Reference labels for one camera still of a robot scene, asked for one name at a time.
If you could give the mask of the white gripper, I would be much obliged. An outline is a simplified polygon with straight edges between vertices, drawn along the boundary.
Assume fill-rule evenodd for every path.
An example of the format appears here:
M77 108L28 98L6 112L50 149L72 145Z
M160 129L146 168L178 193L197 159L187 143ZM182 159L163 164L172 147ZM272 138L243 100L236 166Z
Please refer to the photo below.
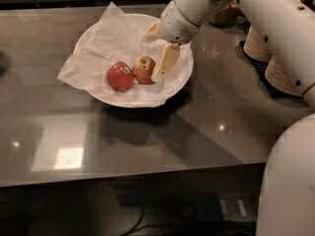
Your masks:
M189 43L199 32L200 28L192 24L180 11L174 1L171 1L160 15L159 21L151 24L143 34L144 42L164 39L167 44L161 53L158 65L154 68L152 80L156 83L166 78L180 57L180 47Z

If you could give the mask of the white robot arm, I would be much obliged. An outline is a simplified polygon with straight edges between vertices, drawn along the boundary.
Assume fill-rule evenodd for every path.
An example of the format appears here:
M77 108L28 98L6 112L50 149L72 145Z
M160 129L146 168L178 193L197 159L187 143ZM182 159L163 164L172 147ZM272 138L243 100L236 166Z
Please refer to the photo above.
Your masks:
M202 21L237 3L270 51L297 84L309 106L315 104L315 13L300 0L173 0L144 39L184 44ZM315 236L315 116L289 127L267 161L256 236Z

